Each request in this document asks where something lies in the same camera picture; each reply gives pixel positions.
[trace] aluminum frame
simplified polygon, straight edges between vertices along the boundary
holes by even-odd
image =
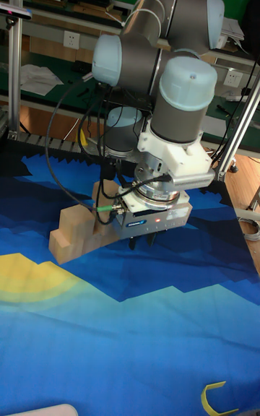
[[[22,0],[9,0],[11,5],[22,8]],[[9,138],[20,134],[20,81],[22,52],[22,19],[9,31]]]
[[[230,163],[235,156],[243,136],[250,124],[251,119],[260,102],[260,71],[256,76],[256,80],[250,91],[248,99],[245,103],[244,109],[235,125],[234,131],[227,141],[225,151],[222,154],[219,165],[216,168],[217,180],[225,181],[225,174],[228,171]]]

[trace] green cable connector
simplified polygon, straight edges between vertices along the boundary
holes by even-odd
[[[107,211],[113,211],[113,206],[97,207],[97,212],[107,212]]]

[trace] paper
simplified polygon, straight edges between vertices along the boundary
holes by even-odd
[[[223,137],[226,131],[226,123],[224,119],[212,118],[211,116],[205,116],[201,129],[205,134],[215,135],[216,137]]]
[[[244,39],[244,34],[236,19],[224,18],[221,29],[221,34],[229,35],[231,37]]]
[[[21,68],[21,89],[45,97],[56,85],[63,82],[49,68],[25,64]]]

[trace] light blue joint cap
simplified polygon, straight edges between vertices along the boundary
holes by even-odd
[[[174,108],[198,111],[212,101],[217,72],[205,61],[177,56],[168,61],[160,78],[160,92]]]
[[[225,5],[223,0],[207,0],[209,46],[216,48],[223,24]]]
[[[117,35],[101,35],[95,46],[92,74],[100,82],[115,87],[118,83],[122,65],[122,47]]]
[[[127,127],[133,126],[140,121],[142,112],[132,106],[118,106],[108,114],[108,127]]]

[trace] white electrical outlet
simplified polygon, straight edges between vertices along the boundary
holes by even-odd
[[[79,38],[80,34],[77,34],[77,32],[64,31],[64,47],[79,50]]]
[[[243,72],[233,71],[228,69],[227,75],[224,81],[224,85],[229,85],[229,87],[238,87],[243,77]]]

